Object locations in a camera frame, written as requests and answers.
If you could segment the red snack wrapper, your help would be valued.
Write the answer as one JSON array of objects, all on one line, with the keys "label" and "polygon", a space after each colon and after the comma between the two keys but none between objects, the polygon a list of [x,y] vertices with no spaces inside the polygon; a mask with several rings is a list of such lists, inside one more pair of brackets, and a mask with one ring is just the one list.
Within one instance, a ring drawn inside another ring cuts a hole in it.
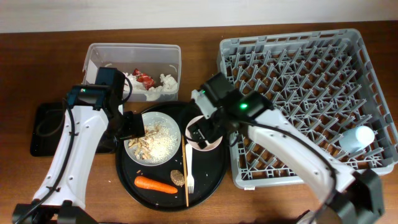
[{"label": "red snack wrapper", "polygon": [[134,70],[133,75],[136,78],[136,81],[142,83],[146,90],[150,89],[155,85],[155,81],[152,77],[148,76],[146,73],[142,73],[137,68]]}]

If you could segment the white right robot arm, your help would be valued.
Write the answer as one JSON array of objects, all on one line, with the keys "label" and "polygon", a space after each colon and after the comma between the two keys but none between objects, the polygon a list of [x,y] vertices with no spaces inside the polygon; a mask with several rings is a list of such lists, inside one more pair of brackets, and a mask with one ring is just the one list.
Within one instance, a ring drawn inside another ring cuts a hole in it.
[{"label": "white right robot arm", "polygon": [[260,93],[193,90],[191,99],[206,119],[268,150],[313,190],[321,206],[299,223],[375,223],[384,215],[382,182],[373,170],[358,172],[335,159]]}]

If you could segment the pink plastic bowl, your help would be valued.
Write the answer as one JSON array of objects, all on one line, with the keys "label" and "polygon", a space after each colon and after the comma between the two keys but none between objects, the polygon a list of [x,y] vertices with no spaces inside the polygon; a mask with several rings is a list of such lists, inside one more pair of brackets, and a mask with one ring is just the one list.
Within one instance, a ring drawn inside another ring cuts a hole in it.
[{"label": "pink plastic bowl", "polygon": [[[196,116],[187,124],[187,127],[185,128],[185,136],[187,138],[191,138],[190,132],[188,131],[188,127],[197,122],[198,120],[202,119],[203,117],[204,117],[203,115]],[[197,151],[207,152],[218,147],[221,144],[222,140],[223,137],[218,138],[213,143],[209,143],[208,141],[206,141],[206,146],[203,149],[198,145],[197,142],[193,142],[191,140],[188,140],[187,142],[192,146],[192,148],[196,149]]]}]

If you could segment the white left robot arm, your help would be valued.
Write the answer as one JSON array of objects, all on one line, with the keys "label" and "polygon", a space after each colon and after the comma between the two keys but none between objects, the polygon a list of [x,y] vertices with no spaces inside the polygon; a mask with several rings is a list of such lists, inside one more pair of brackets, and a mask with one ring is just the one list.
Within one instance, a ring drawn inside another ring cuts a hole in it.
[{"label": "white left robot arm", "polygon": [[30,204],[19,203],[13,223],[95,223],[85,212],[88,176],[104,134],[144,135],[141,114],[121,113],[123,87],[77,85],[64,100],[63,131],[50,169]]}]

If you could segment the white napkin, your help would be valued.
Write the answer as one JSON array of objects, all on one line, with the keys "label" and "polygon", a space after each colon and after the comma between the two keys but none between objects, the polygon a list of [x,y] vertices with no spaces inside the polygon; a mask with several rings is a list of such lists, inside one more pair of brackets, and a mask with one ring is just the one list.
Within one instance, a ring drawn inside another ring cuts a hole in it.
[{"label": "white napkin", "polygon": [[[136,77],[131,73],[124,73],[125,77],[130,81],[132,86],[132,91],[146,91],[146,88],[143,83],[136,80]],[[129,82],[125,80],[124,83],[124,91],[129,93],[130,87]]]}]

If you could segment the light blue plastic cup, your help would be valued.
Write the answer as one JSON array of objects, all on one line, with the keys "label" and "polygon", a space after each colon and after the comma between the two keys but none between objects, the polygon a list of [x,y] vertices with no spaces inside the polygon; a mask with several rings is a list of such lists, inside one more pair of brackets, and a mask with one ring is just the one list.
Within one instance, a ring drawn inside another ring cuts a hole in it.
[{"label": "light blue plastic cup", "polygon": [[373,130],[367,126],[358,126],[345,131],[339,140],[342,150],[347,153],[354,153],[370,145],[375,138]]}]

